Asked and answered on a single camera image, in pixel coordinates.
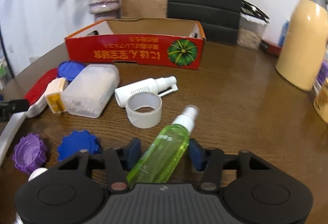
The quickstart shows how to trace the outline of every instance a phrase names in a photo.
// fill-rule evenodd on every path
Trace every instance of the pumpkin illustration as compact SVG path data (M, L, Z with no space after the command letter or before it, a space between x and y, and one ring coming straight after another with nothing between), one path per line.
M173 42L167 49L169 60L178 66L187 66L196 59L198 49L197 46L187 40L181 39Z

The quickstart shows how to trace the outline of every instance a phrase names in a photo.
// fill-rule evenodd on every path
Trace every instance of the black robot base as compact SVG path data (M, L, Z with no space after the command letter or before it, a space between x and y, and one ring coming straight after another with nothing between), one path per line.
M25 183L15 205L25 224L303 224L313 197L301 182L247 150L226 155L190 140L189 154L198 186L136 184L128 187L124 168L135 151L108 149L100 155L78 152ZM91 179L105 169L107 188ZM224 169L237 179L221 188Z

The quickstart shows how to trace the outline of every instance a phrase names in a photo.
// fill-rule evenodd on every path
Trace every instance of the white handle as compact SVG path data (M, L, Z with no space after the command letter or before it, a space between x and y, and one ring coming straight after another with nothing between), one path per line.
M0 166L6 156L8 148L13 141L19 127L26 118L25 112L15 113L11 116L9 122L0 136Z
M176 91L178 91L178 86L176 84L173 84L171 86L171 89L168 89L167 91L162 92L162 93L160 93L158 95L159 95L159 97L162 97L164 95L167 95L167 94L170 94L170 93L173 93L173 92L176 92Z

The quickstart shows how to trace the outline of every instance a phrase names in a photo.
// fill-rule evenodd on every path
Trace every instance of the plastic storage bin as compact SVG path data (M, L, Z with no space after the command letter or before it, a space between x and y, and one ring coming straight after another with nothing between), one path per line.
M242 13L240 15L237 45L257 50L267 22Z
M119 82L114 65L88 65L62 92L61 99L68 113L98 118Z

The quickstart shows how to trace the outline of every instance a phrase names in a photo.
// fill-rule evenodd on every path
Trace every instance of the purple package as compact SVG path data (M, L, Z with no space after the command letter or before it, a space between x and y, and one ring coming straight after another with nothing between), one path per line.
M29 133L22 137L15 146L13 161L15 167L30 175L34 170L40 168L46 161L47 147L38 134Z
M323 81L328 77L328 63L323 62L319 74L317 76L317 81L322 85Z

